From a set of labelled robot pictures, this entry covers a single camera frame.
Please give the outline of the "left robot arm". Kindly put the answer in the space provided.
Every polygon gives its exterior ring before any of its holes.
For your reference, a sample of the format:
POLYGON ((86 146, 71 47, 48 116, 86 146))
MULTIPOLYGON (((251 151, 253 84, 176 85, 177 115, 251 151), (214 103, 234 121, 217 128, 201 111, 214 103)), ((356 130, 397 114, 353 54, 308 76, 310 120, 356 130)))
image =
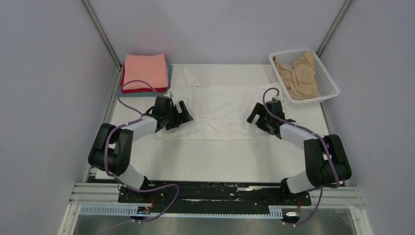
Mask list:
POLYGON ((88 156, 89 165, 104 171, 131 190, 137 202, 145 202, 151 189, 144 186, 148 179, 130 163, 132 144, 162 129, 171 130, 193 121, 185 102, 177 105, 167 96, 158 96, 155 103, 139 118, 118 126, 104 123, 100 126, 88 156))

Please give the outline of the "folded blue t shirt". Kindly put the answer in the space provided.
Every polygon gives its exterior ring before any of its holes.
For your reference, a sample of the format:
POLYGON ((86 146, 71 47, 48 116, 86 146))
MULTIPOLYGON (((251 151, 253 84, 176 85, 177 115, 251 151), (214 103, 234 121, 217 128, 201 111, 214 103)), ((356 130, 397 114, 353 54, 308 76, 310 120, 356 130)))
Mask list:
MULTIPOLYGON (((156 91, 159 95, 164 95, 171 87, 172 81, 172 72, 173 66, 170 63, 167 63, 167 71, 168 71, 168 86, 166 88, 156 88, 156 91)), ((120 81, 120 85, 118 88, 119 96, 120 97, 156 97, 157 94, 152 91, 151 88, 143 88, 143 89, 135 89, 135 90, 127 90, 124 91, 122 89, 122 85, 124 84, 124 75, 125 75, 125 68, 122 68, 122 78, 120 81)))

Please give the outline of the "right aluminium frame post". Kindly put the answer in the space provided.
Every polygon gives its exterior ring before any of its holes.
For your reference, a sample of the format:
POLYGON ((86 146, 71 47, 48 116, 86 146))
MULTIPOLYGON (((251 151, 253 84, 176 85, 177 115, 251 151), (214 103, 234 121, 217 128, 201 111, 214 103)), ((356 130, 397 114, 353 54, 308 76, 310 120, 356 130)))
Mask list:
POLYGON ((333 35, 335 34, 337 28, 341 24, 342 20, 346 16, 347 12, 349 11, 350 7, 353 5, 354 0, 344 0, 342 6, 340 7, 337 15, 335 16, 333 22, 331 23, 326 35, 324 36, 316 54, 318 57, 321 57, 324 53, 325 49, 327 48, 328 44, 330 43, 333 35))

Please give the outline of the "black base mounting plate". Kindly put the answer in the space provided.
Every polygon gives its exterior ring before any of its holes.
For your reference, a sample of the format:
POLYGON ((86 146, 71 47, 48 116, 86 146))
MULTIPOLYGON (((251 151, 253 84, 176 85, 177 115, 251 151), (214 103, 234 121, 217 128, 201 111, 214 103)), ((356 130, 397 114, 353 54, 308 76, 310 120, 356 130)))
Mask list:
POLYGON ((149 203, 152 212, 267 213, 269 206, 310 206, 307 192, 290 194, 280 183, 156 181, 144 185, 149 193, 119 186, 118 202, 149 203))

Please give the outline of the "folded red t shirt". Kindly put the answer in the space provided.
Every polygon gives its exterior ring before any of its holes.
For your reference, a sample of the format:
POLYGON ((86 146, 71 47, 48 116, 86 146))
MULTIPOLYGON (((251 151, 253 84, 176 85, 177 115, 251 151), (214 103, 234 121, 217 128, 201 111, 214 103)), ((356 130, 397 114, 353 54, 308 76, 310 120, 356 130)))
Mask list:
MULTIPOLYGON (((124 77, 125 77, 125 68, 123 67, 122 69, 122 79, 120 82, 120 90, 121 90, 121 94, 128 94, 128 95, 147 95, 147 94, 155 94, 153 92, 153 90, 151 88, 139 88, 139 89, 123 89, 122 85, 124 85, 124 77)), ((165 93, 168 90, 168 86, 165 88, 155 88, 155 91, 157 91, 157 93, 165 93)))

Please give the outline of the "aluminium frame post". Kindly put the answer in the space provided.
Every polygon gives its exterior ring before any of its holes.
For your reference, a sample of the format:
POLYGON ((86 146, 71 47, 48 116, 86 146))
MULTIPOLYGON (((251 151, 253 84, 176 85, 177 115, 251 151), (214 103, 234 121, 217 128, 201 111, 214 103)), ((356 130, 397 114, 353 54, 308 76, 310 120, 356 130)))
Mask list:
POLYGON ((117 67, 118 70, 121 69, 121 62, 118 56, 116 55, 116 52, 99 20, 98 15, 96 14, 94 7, 90 0, 80 0, 80 3, 83 5, 89 19, 91 20, 98 36, 100 37, 102 43, 104 44, 105 49, 109 53, 110 58, 112 59, 113 63, 117 67))
POLYGON ((333 35, 335 34, 337 28, 341 24, 342 20, 346 16, 347 12, 349 11, 350 7, 353 5, 354 0, 344 0, 342 6, 340 7, 337 15, 335 16, 333 22, 331 23, 326 35, 324 36, 316 54, 318 57, 321 57, 324 53, 325 49, 327 48, 328 44, 330 43, 333 35))

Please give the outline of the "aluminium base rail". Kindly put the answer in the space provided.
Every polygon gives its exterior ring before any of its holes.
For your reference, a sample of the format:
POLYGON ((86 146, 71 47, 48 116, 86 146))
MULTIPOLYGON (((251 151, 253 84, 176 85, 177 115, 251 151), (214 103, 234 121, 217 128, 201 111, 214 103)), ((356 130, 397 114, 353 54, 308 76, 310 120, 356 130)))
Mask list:
MULTIPOLYGON (((118 184, 111 183, 76 183, 69 204, 80 205, 119 205, 118 184)), ((325 188, 319 206, 321 209, 362 210, 365 208, 357 188, 325 188)))

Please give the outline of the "folded peach t shirt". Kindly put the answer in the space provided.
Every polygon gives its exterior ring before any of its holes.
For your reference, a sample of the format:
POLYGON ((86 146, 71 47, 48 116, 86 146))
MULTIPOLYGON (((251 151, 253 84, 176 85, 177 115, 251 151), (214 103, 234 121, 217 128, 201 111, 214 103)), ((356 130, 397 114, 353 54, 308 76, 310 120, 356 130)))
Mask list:
POLYGON ((169 85, 168 66, 164 54, 132 55, 124 60, 122 91, 166 89, 169 85))

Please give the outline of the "white plastic basket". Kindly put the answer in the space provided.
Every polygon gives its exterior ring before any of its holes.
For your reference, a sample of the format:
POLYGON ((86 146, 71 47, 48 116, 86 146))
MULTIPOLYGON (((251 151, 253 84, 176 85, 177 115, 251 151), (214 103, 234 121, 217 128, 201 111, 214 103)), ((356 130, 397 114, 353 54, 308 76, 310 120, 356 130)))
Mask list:
POLYGON ((340 94, 322 61, 308 48, 274 52, 269 60, 284 98, 292 104, 320 103, 340 94))

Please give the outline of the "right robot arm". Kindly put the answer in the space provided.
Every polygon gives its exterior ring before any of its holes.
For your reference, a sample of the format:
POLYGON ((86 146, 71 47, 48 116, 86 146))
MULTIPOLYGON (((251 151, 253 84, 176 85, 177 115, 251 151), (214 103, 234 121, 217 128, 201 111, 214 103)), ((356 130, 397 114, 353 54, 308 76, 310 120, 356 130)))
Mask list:
POLYGON ((305 171, 281 182, 283 188, 279 197, 283 203, 294 203, 302 192, 338 187, 341 181, 352 177, 341 138, 335 134, 321 136, 292 119, 286 119, 279 100, 257 103, 247 122, 304 151, 305 171))

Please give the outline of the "beige crumpled t shirt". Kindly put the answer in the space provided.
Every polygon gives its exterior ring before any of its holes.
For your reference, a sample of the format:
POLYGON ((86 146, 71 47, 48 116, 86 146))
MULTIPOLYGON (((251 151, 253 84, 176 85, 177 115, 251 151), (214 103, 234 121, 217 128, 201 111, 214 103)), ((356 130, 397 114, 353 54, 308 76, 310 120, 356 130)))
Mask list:
POLYGON ((317 97, 315 58, 311 51, 306 51, 291 67, 280 63, 276 57, 273 61, 291 98, 305 100, 317 97))

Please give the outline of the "left aluminium frame post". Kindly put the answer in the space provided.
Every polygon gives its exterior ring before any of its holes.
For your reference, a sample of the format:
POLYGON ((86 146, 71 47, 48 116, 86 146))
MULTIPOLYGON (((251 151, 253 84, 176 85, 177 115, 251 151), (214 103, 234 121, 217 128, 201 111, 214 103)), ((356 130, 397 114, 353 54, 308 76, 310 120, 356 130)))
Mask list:
POLYGON ((91 20, 98 36, 100 37, 102 43, 104 44, 105 49, 109 53, 110 58, 112 59, 113 63, 117 67, 118 70, 121 69, 121 62, 118 56, 116 55, 116 52, 99 20, 98 15, 96 14, 94 7, 90 0, 80 0, 80 3, 83 5, 89 19, 91 20))

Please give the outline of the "white t shirt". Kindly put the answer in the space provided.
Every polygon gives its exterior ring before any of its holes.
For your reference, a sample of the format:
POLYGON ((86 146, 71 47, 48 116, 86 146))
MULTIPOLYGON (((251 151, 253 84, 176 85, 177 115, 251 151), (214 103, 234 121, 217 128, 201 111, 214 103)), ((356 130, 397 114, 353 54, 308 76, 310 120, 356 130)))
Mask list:
POLYGON ((268 88, 264 85, 205 86, 188 67, 182 67, 168 90, 174 101, 184 101, 193 120, 172 130, 160 130, 156 140, 242 141, 266 140, 270 135, 247 118, 257 103, 262 103, 268 88))

